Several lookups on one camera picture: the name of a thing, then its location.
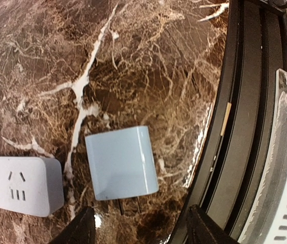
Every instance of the metal prong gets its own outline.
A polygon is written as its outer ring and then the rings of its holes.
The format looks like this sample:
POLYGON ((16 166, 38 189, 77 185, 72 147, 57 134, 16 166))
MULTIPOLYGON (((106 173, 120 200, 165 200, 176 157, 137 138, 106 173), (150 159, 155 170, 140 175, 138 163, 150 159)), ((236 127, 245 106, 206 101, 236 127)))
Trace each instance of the metal prong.
POLYGON ((120 201, 120 199, 118 199, 118 204, 119 204, 120 213, 121 213, 121 215, 123 215, 124 209, 123 209, 123 205, 122 205, 122 202, 120 201))
POLYGON ((139 203, 139 197, 137 197, 137 204, 138 204, 139 213, 141 213, 141 208, 140 208, 140 203, 139 203))

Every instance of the marble surface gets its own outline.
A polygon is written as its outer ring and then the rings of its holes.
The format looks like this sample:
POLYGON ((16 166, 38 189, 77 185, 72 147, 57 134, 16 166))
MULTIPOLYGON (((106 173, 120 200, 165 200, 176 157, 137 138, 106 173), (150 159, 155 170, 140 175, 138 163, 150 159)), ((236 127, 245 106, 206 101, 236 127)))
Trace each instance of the marble surface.
POLYGON ((166 243, 202 151, 226 39, 219 0, 0 0, 0 156, 57 158, 65 206, 0 209, 0 243, 48 243, 92 206, 96 243, 166 243), (158 193, 96 201, 84 136, 150 130, 158 193))

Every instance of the black plastic part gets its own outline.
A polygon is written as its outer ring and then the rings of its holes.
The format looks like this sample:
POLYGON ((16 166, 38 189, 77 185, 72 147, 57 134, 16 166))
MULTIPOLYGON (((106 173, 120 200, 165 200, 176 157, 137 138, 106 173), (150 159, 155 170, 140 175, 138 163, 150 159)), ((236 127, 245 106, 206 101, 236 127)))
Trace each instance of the black plastic part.
MULTIPOLYGON (((241 11, 239 18, 239 26, 244 26, 243 17, 244 12, 241 11)), ((240 28, 238 32, 238 38, 239 40, 244 39, 244 32, 243 29, 240 28)), ((201 208, 204 211, 207 211, 209 209, 210 203, 212 202, 212 199, 214 197, 215 189, 217 188, 218 182, 219 182, 219 176, 221 175, 221 172, 224 167, 224 159, 226 157, 226 151, 227 151, 227 145, 229 141, 231 140, 231 131, 234 126, 234 120, 236 117, 236 111, 238 106, 238 97, 240 94, 241 89, 241 73, 242 73, 242 64, 243 64, 243 53, 244 53, 244 42, 240 42, 238 44, 237 48, 237 54, 236 54, 236 65, 234 69, 234 75, 232 77, 232 87, 231 87, 231 96, 228 99, 228 102, 232 104, 231 112, 229 113, 226 130, 224 136, 220 139, 220 144, 217 149, 217 152, 215 153, 214 157, 214 167, 213 167, 213 175, 211 177, 208 189, 206 190, 205 197, 203 202, 201 202, 201 208)))
POLYGON ((283 69, 287 71, 287 14, 278 17, 280 36, 281 36, 281 50, 283 57, 283 69))
POLYGON ((232 100, 233 127, 227 123, 220 151, 219 165, 222 170, 218 177, 213 198, 207 214, 224 228, 234 207, 241 182, 248 163, 253 143, 255 124, 259 109, 262 80, 262 37, 259 9, 251 2, 244 4, 244 38, 242 70, 236 75, 237 86, 240 87, 237 100, 232 100))
POLYGON ((241 189, 225 227, 225 232, 239 238, 249 215, 267 158, 274 113, 276 71, 283 67, 278 17, 260 10, 262 27, 262 83, 256 130, 241 189))
POLYGON ((94 210, 85 207, 50 244, 95 244, 94 210))
POLYGON ((255 5, 258 5, 261 9, 264 9, 277 16, 282 16, 286 13, 285 8, 280 8, 274 4, 269 4, 269 2, 271 1, 265 1, 265 0, 248 0, 248 1, 254 3, 255 5))
POLYGON ((197 205, 189 209, 187 226, 189 244, 238 244, 197 205))

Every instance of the white power strip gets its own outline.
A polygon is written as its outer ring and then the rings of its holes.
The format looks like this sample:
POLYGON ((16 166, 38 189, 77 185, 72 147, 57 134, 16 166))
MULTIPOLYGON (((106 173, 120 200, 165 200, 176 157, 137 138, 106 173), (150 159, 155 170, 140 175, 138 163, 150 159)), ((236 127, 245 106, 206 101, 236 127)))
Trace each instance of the white power strip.
POLYGON ((0 208, 46 217, 64 204, 56 159, 0 157, 0 208))

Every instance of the white device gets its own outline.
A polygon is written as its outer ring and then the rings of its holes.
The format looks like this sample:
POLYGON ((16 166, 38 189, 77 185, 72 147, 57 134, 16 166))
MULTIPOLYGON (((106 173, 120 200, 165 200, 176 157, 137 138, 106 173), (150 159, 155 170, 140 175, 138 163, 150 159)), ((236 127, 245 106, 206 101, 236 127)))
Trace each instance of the white device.
POLYGON ((0 157, 0 208, 46 217, 64 204, 56 159, 0 157))
POLYGON ((278 99, 269 152, 259 189, 238 240, 241 244, 287 244, 287 91, 280 90, 279 80, 287 85, 285 71, 277 71, 278 99))

